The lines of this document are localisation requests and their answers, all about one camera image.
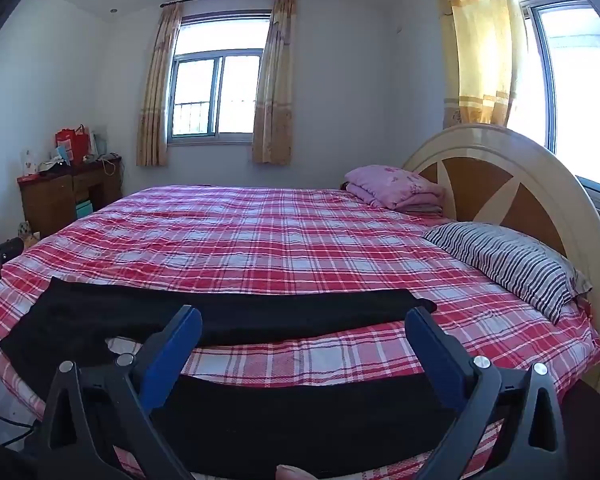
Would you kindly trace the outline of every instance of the finger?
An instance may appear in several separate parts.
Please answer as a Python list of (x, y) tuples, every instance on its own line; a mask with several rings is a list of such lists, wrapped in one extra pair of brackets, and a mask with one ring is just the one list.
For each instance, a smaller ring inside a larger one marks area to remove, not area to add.
[(276, 469), (276, 480), (317, 480), (317, 478), (297, 467), (279, 465)]

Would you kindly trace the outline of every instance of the red plaid bedsheet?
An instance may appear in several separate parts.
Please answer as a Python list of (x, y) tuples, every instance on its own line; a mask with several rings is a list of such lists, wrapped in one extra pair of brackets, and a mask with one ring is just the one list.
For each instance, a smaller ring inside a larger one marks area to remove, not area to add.
[[(436, 322), (500, 367), (544, 362), (563, 394), (600, 362), (600, 338), (574, 304), (552, 325), (538, 311), (420, 235), (441, 219), (365, 205), (339, 190), (153, 188), (50, 236), (6, 264), (0, 339), (52, 276), (200, 292), (291, 294), (408, 288)], [(129, 342), (112, 341), (114, 349)], [(196, 350), (183, 373), (254, 387), (320, 386), (421, 372), (402, 323), (280, 344)], [(0, 378), (40, 416), (44, 403), (0, 351)], [(468, 473), (484, 464), (491, 427)], [(128, 465), (132, 457), (123, 453)], [(359, 476), (411, 477), (426, 455)]]

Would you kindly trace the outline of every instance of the black cloth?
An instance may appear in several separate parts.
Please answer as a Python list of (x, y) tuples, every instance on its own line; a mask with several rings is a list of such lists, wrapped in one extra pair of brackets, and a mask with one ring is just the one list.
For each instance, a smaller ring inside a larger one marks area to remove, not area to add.
[[(307, 338), (404, 320), (414, 306), (435, 310), (405, 289), (187, 294), (54, 279), (0, 348), (46, 399), (63, 360), (81, 367), (108, 364), (115, 355), (106, 338), (144, 342), (183, 304), (202, 314), (200, 347)], [(99, 419), (113, 442), (126, 447), (110, 406), (101, 408)], [(152, 413), (154, 426), (189, 470), (238, 480), (272, 479), (280, 463), (319, 478), (389, 465), (434, 448), (453, 419), (423, 374), (286, 388), (180, 376), (164, 407)]]

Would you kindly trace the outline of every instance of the bed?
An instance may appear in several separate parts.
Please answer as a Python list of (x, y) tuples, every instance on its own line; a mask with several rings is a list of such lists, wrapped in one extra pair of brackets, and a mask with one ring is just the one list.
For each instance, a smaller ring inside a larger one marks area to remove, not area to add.
[[(374, 208), (342, 190), (169, 186), (123, 198), (4, 266), (0, 339), (52, 276), (259, 294), (408, 288), (437, 304), (436, 322), (472, 355), (485, 355), (505, 368), (544, 362), (560, 396), (585, 376), (596, 384), (600, 218), (576, 179), (544, 148), (492, 126), (445, 130), (405, 167), (448, 189), (448, 218)], [(593, 282), (592, 317), (572, 303), (554, 326), (478, 270), (421, 238), (433, 225), (469, 216), (535, 235), (566, 254)], [(109, 344), (120, 353), (138, 349), (125, 340)], [(402, 324), (394, 322), (280, 344), (196, 350), (183, 373), (244, 387), (277, 387), (421, 371)], [(0, 380), (32, 413), (42, 415), (43, 401), (1, 350)], [(497, 430), (490, 426), (468, 472), (484, 464)], [(125, 466), (137, 467), (131, 455), (120, 451), (120, 457)], [(410, 478), (425, 459), (387, 464), (357, 478)]]

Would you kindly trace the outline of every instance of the wooden headboard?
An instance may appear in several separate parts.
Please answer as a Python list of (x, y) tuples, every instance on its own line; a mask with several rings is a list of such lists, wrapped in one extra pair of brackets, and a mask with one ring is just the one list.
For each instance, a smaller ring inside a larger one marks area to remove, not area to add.
[[(600, 334), (600, 215), (555, 156), (506, 128), (462, 124), (429, 139), (404, 169), (445, 187), (446, 217), (503, 225), (566, 256), (593, 284)], [(587, 377), (599, 379), (600, 367)]]

